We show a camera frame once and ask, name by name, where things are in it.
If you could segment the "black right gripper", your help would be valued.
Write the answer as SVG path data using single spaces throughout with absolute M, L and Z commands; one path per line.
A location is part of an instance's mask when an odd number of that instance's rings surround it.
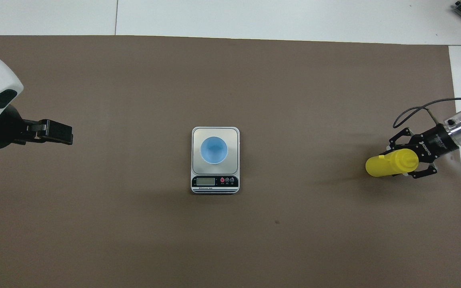
M 421 134 L 415 134 L 409 127 L 400 130 L 389 139 L 389 151 L 410 149 L 414 151 L 419 162 L 414 171 L 406 173 L 413 179 L 423 178 L 438 173 L 434 160 L 459 149 L 443 124 L 437 124 Z

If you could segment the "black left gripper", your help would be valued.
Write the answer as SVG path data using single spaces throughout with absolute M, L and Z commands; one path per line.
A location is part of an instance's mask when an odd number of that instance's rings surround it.
M 23 141 L 20 139 L 20 133 L 26 130 L 27 126 L 28 131 L 35 133 L 36 137 L 25 137 Z M 0 114 L 0 149 L 10 144 L 25 145 L 26 142 L 72 145 L 72 127 L 53 120 L 23 120 L 18 110 L 9 105 Z

